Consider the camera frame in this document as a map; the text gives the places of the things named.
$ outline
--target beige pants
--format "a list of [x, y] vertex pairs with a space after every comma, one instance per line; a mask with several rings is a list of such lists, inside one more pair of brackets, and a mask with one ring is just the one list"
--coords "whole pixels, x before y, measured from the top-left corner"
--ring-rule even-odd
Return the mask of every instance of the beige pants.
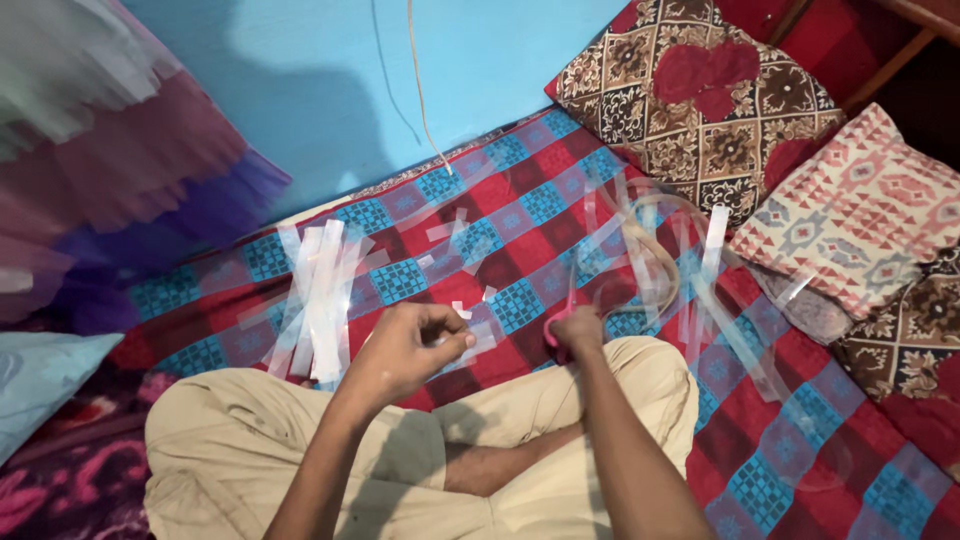
[[[684, 358], [652, 337], [617, 339], [608, 362], [643, 425], [685, 476], [697, 387]], [[551, 367], [432, 413], [395, 406], [364, 435], [338, 538], [611, 537], [593, 454], [580, 437], [492, 497], [444, 489], [444, 441], [512, 448], [577, 422], [575, 368]], [[147, 419], [154, 476], [145, 505], [159, 540], [259, 539], [332, 394], [253, 369], [181, 380]]]

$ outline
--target red and blue checkered bedsheet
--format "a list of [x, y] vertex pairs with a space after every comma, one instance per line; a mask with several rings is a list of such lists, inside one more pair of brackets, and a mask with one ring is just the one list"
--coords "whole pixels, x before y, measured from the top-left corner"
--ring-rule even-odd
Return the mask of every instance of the red and blue checkered bedsheet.
[[[496, 349], [468, 368], [431, 380], [402, 404], [424, 410], [552, 365], [542, 325], [563, 306], [565, 259], [588, 233], [582, 201], [588, 174], [609, 179], [623, 170], [628, 177], [639, 176], [560, 110], [517, 125], [452, 165], [453, 177], [433, 168], [299, 223], [302, 230], [336, 216], [362, 227], [376, 242], [373, 249], [390, 255], [390, 265], [354, 282], [353, 352], [380, 309], [397, 301], [462, 301], [473, 313], [471, 323], [492, 322], [502, 338]], [[491, 173], [476, 182], [484, 170]], [[471, 179], [469, 185], [465, 179]], [[395, 227], [450, 192], [456, 196], [439, 205], [436, 215], [403, 232]], [[466, 233], [428, 241], [425, 230], [452, 221], [457, 208], [468, 211]], [[660, 205], [657, 237], [689, 272], [699, 260], [699, 247], [680, 253], [671, 212]], [[460, 270], [483, 236], [494, 239], [494, 251], [474, 277]], [[457, 244], [453, 250], [450, 241]], [[622, 253], [622, 237], [615, 235], [590, 256], [609, 261]], [[416, 259], [425, 254], [435, 262], [420, 269]], [[283, 304], [270, 308], [268, 320], [245, 330], [237, 316], [285, 292], [290, 270], [276, 231], [267, 231], [232, 251], [144, 282], [130, 292], [143, 322], [111, 358], [122, 366], [181, 376], [228, 366], [263, 369], [258, 362], [276, 340]], [[580, 276], [580, 293], [590, 298], [615, 272]], [[630, 277], [629, 270], [622, 272]], [[687, 476], [719, 535], [960, 538], [960, 488], [864, 399], [826, 349], [780, 316], [745, 269], [726, 269], [717, 283], [722, 299], [729, 300], [724, 291], [740, 298], [725, 304], [754, 346], [762, 349], [761, 335], [775, 341], [776, 365], [793, 392], [790, 400], [815, 427], [800, 430], [779, 403], [764, 403], [723, 336], [709, 338], [690, 365], [700, 386], [700, 415]], [[498, 293], [483, 302], [486, 286]], [[682, 291], [682, 298], [689, 297], [690, 291]], [[648, 333], [683, 350], [674, 312]], [[644, 323], [639, 312], [614, 315], [608, 331], [630, 335]]]

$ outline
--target red floral pillow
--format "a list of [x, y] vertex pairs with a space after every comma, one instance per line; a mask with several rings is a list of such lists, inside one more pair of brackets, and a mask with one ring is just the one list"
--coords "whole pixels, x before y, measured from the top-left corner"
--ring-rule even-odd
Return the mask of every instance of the red floral pillow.
[[730, 207], [734, 226], [844, 121], [810, 74], [710, 0], [634, 0], [545, 90], [703, 211]]

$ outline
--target pillow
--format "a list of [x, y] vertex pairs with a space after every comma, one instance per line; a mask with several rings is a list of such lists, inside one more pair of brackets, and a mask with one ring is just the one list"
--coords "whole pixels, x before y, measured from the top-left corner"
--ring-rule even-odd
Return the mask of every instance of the pillow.
[[742, 257], [836, 298], [853, 319], [893, 299], [960, 237], [960, 174], [903, 142], [873, 104], [733, 236]]
[[731, 208], [732, 226], [844, 120], [809, 73], [710, 0], [631, 2], [545, 90], [703, 212]]
[[960, 481], [960, 247], [832, 345], [853, 380]]
[[0, 333], [0, 465], [73, 396], [122, 333]]

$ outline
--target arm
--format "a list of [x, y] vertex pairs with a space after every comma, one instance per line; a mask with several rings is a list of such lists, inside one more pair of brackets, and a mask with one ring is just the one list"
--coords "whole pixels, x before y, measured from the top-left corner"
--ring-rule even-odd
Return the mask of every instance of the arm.
[[683, 477], [613, 377], [603, 352], [603, 325], [593, 307], [578, 307], [551, 331], [580, 366], [587, 433], [614, 536], [713, 538]]
[[[436, 337], [446, 340], [425, 348]], [[333, 538], [364, 432], [383, 408], [413, 395], [476, 342], [450, 306], [386, 309], [320, 420], [265, 539]]]

